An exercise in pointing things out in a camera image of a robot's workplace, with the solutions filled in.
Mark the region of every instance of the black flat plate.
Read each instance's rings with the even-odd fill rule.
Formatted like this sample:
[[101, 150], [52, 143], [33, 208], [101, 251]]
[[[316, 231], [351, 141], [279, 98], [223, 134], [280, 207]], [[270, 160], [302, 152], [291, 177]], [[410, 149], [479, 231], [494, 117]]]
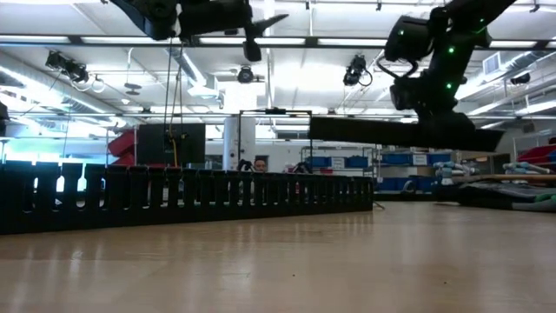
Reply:
[[500, 130], [432, 133], [418, 124], [335, 117], [313, 117], [309, 126], [311, 139], [485, 152], [496, 151], [503, 135]]

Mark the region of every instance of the black robotic arm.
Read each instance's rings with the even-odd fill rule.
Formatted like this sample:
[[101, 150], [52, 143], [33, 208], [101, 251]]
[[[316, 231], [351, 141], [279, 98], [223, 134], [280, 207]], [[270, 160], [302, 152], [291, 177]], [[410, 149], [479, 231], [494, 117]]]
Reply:
[[148, 37], [166, 40], [191, 37], [214, 31], [245, 29], [243, 50], [252, 62], [261, 61], [256, 43], [264, 30], [286, 18], [287, 14], [252, 22], [248, 0], [111, 0]]
[[[394, 77], [390, 94], [398, 110], [415, 110], [420, 123], [438, 131], [458, 128], [474, 130], [463, 114], [453, 113], [458, 88], [466, 83], [465, 70], [475, 46], [488, 47], [492, 38], [487, 26], [515, 0], [454, 0], [431, 11], [428, 20], [401, 17], [392, 29], [384, 57], [395, 62], [406, 60], [413, 68]], [[410, 77], [417, 62], [433, 53], [428, 69], [420, 77]]]

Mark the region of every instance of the blue storage bin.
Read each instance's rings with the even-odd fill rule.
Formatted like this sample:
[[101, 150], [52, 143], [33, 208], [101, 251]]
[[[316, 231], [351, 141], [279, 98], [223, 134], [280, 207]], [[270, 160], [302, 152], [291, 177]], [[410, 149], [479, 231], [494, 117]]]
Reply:
[[413, 162], [412, 155], [407, 153], [388, 153], [382, 156], [384, 164], [405, 165]]
[[447, 153], [433, 153], [428, 155], [428, 165], [434, 165], [437, 162], [450, 162], [452, 156]]
[[305, 162], [311, 164], [314, 168], [327, 168], [332, 166], [332, 158], [330, 156], [313, 156], [313, 162], [311, 162], [311, 157], [305, 158]]
[[364, 156], [346, 157], [346, 169], [366, 169], [368, 167], [368, 158]]
[[379, 191], [397, 191], [398, 178], [385, 177], [382, 178], [382, 183], [379, 183]]
[[435, 177], [419, 177], [418, 190], [423, 192], [433, 191], [433, 184], [437, 179]]

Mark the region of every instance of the fluorescent light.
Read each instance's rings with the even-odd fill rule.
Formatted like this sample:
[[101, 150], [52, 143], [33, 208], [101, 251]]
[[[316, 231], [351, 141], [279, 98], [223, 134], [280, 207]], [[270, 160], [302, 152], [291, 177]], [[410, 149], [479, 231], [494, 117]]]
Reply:
[[200, 43], [205, 44], [242, 44], [244, 37], [203, 37], [199, 38]]
[[490, 48], [531, 48], [536, 41], [504, 41], [494, 40], [490, 44]]
[[82, 37], [81, 40], [90, 44], [170, 44], [169, 40], [156, 41], [149, 37]]
[[218, 97], [218, 95], [220, 94], [218, 90], [213, 90], [199, 85], [190, 88], [188, 90], [188, 93], [192, 97], [201, 97], [204, 99], [215, 98]]
[[66, 36], [1, 35], [0, 43], [70, 43], [70, 39]]
[[294, 45], [305, 44], [305, 38], [263, 37], [263, 38], [256, 38], [255, 41], [258, 44], [294, 44]]
[[101, 3], [101, 0], [0, 0], [0, 3], [46, 5], [46, 4]]
[[[202, 37], [199, 38], [200, 43], [204, 44], [243, 44], [245, 37]], [[256, 38], [255, 41], [258, 44], [291, 44], [291, 45], [303, 45], [305, 44], [305, 38], [279, 38], [279, 37], [263, 37]]]
[[503, 123], [504, 123], [504, 121], [496, 122], [496, 123], [490, 123], [490, 124], [487, 124], [485, 126], [481, 126], [481, 128], [483, 130], [490, 130], [491, 128], [498, 127], [498, 126], [502, 125]]
[[477, 108], [475, 110], [472, 110], [471, 112], [468, 112], [467, 114], [469, 116], [475, 116], [475, 115], [479, 115], [479, 114], [488, 112], [489, 110], [492, 110], [492, 109], [497, 108], [499, 106], [500, 106], [500, 104], [498, 104], [498, 103], [490, 103], [490, 104], [487, 104], [487, 105], [483, 105], [480, 108]]
[[400, 122], [402, 123], [415, 123], [415, 122], [419, 122], [419, 118], [417, 117], [404, 117], [400, 119]]
[[556, 108], [556, 101], [549, 101], [549, 102], [545, 102], [545, 103], [539, 103], [539, 104], [533, 104], [533, 105], [529, 105], [528, 107], [518, 110], [517, 112], [515, 112], [515, 114], [517, 115], [527, 115], [527, 114], [533, 114], [536, 112], [541, 112], [543, 110], [549, 110], [552, 108]]
[[276, 130], [281, 131], [304, 131], [309, 130], [308, 125], [276, 125]]
[[319, 39], [318, 43], [321, 45], [337, 45], [337, 46], [384, 46], [386, 39]]

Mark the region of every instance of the black panel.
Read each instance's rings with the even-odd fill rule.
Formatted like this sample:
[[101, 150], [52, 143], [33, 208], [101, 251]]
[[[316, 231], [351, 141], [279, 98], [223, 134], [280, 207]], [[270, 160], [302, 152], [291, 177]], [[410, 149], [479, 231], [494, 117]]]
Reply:
[[418, 124], [331, 117], [313, 117], [309, 128], [312, 139], [487, 152], [496, 150], [503, 135], [499, 130], [432, 133]]
[[[137, 163], [173, 164], [174, 147], [164, 140], [163, 124], [139, 126], [137, 131]], [[173, 124], [172, 135], [178, 150], [178, 163], [205, 163], [206, 125], [204, 123]]]

